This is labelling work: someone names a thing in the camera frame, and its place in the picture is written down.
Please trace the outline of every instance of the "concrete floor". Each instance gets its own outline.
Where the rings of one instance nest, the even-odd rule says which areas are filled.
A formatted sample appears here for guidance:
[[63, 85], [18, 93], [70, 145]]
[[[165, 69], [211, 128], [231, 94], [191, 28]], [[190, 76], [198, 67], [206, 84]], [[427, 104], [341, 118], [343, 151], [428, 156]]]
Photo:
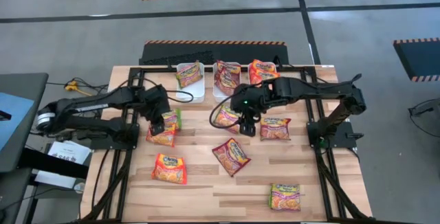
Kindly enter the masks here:
[[[427, 3], [439, 0], [305, 0], [307, 6]], [[0, 0], [0, 18], [125, 14], [237, 8], [291, 8], [298, 0]], [[310, 12], [322, 64], [336, 66], [339, 79], [357, 73], [368, 111], [351, 118], [365, 133], [358, 142], [368, 198], [376, 218], [438, 223], [440, 141], [417, 130], [407, 108], [439, 97], [439, 82], [409, 81], [392, 41], [439, 36], [440, 8]], [[136, 65], [147, 39], [285, 41], [292, 64], [312, 64], [299, 12], [109, 21], [0, 24], [2, 73], [49, 73], [49, 81], [74, 76], [108, 82], [113, 65]], [[42, 104], [77, 97], [47, 86]], [[430, 131], [438, 120], [418, 120]], [[30, 137], [42, 148], [46, 139]], [[78, 199], [44, 200], [35, 223], [72, 221]]]

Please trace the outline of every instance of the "white container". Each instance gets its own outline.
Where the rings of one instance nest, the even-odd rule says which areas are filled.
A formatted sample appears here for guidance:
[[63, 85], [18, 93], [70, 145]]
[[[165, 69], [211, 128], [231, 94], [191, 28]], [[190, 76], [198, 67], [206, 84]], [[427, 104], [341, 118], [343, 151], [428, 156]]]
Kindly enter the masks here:
[[[275, 63], [273, 63], [273, 62], [264, 62], [264, 63], [268, 63], [268, 64], [271, 64], [271, 65], [273, 65], [273, 66], [275, 66], [275, 69], [276, 69], [276, 65], [275, 65]], [[250, 66], [252, 65], [252, 63], [250, 63], [248, 66], [247, 66], [247, 78], [249, 79], [249, 84], [250, 84]]]
[[[194, 63], [180, 63], [177, 65], [177, 70], [183, 69], [187, 65], [191, 65]], [[203, 63], [200, 64], [200, 72], [203, 78], [197, 82], [192, 83], [191, 85], [180, 88], [179, 83], [177, 84], [178, 91], [185, 91], [191, 93], [194, 96], [194, 99], [190, 103], [202, 103], [205, 100], [205, 65]], [[176, 93], [176, 98], [181, 101], [189, 101], [191, 100], [191, 96], [185, 93]]]
[[[236, 62], [228, 62], [228, 63], [233, 63], [234, 65], [241, 66], [239, 63], [236, 63]], [[212, 78], [214, 78], [214, 76], [215, 76], [215, 72], [217, 72], [217, 63], [215, 63], [215, 64], [212, 66]], [[212, 94], [213, 94], [214, 99], [215, 99], [215, 101], [216, 101], [217, 103], [222, 102], [224, 99], [226, 99], [226, 98], [228, 97], [224, 92], [222, 92], [222, 91], [220, 90], [220, 88], [218, 88], [218, 87], [215, 85], [215, 80], [214, 80], [214, 79], [213, 79], [213, 81], [212, 81], [212, 88], [213, 88], [213, 90], [212, 90]]]

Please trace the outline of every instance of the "yellow cable connector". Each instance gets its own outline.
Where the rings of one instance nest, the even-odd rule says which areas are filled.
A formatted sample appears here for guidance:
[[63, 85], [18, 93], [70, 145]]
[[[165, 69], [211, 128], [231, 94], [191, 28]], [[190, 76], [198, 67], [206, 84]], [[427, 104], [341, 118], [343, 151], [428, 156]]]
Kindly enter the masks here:
[[78, 88], [78, 83], [75, 80], [72, 80], [70, 82], [68, 82], [65, 86], [64, 89], [66, 91], [77, 91], [78, 93], [84, 94], [85, 96], [92, 96], [90, 93], [86, 93], [84, 91], [81, 91]]

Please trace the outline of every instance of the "wooden tabletop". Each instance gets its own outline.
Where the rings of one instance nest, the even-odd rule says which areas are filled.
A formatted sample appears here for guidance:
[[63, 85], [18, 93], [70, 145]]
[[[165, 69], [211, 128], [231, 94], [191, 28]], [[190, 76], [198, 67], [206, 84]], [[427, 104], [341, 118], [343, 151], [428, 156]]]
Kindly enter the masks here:
[[[129, 75], [129, 66], [113, 68], [109, 89], [117, 87]], [[337, 82], [333, 66], [316, 66], [319, 78]], [[299, 73], [281, 73], [282, 76], [299, 78]], [[166, 89], [176, 89], [174, 73], [147, 73], [146, 78], [161, 83]], [[306, 132], [308, 122], [305, 102], [298, 101], [286, 107], [270, 109], [263, 117], [291, 118], [289, 132], [291, 141], [260, 141], [257, 136], [233, 135], [225, 130], [211, 127], [208, 117], [217, 105], [212, 96], [212, 73], [205, 75], [205, 100], [200, 104], [180, 104], [170, 100], [172, 108], [182, 110], [182, 130], [177, 133], [175, 147], [155, 145], [145, 141], [149, 123], [139, 118], [140, 137], [133, 151], [122, 221], [323, 221], [326, 219], [315, 155], [309, 147]], [[248, 74], [242, 73], [242, 81], [248, 82]], [[338, 105], [338, 101], [324, 101], [326, 115]], [[316, 105], [314, 116], [319, 117]], [[106, 109], [103, 119], [120, 116], [115, 109]], [[251, 162], [230, 177], [212, 154], [212, 149], [235, 138]], [[371, 215], [364, 180], [358, 159], [347, 149], [333, 149], [340, 184], [352, 202], [366, 215]], [[151, 179], [155, 157], [158, 153], [183, 157], [188, 171], [187, 185], [178, 185]], [[85, 191], [82, 196], [81, 213], [91, 209], [91, 195], [104, 151], [95, 151], [90, 163]], [[104, 163], [98, 182], [96, 202], [109, 182], [113, 151]], [[300, 212], [278, 212], [268, 207], [271, 183], [300, 184]], [[115, 191], [111, 215], [116, 214], [119, 189]], [[337, 205], [329, 185], [333, 215]]]

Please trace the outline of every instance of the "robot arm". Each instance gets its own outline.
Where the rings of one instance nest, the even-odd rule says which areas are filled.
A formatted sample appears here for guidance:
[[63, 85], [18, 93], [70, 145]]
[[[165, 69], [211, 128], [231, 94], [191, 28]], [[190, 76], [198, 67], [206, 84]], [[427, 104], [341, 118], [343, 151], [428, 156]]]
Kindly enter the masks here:
[[127, 108], [138, 111], [142, 117], [151, 122], [150, 130], [153, 135], [164, 131], [162, 114], [170, 111], [168, 95], [161, 85], [148, 90], [144, 87], [118, 87], [99, 96], [51, 102], [37, 112], [36, 128], [45, 135], [58, 133], [66, 128], [103, 131], [110, 135], [125, 131], [127, 126], [121, 117], [96, 120], [74, 115], [105, 108]]
[[324, 99], [340, 100], [333, 113], [319, 124], [321, 135], [332, 136], [336, 127], [351, 114], [361, 114], [366, 106], [362, 92], [353, 82], [361, 77], [341, 83], [308, 83], [297, 78], [280, 77], [264, 80], [260, 87], [239, 85], [231, 98], [231, 109], [241, 113], [240, 133], [255, 136], [255, 123], [260, 122], [261, 114], [272, 107], [293, 104], [298, 100]]

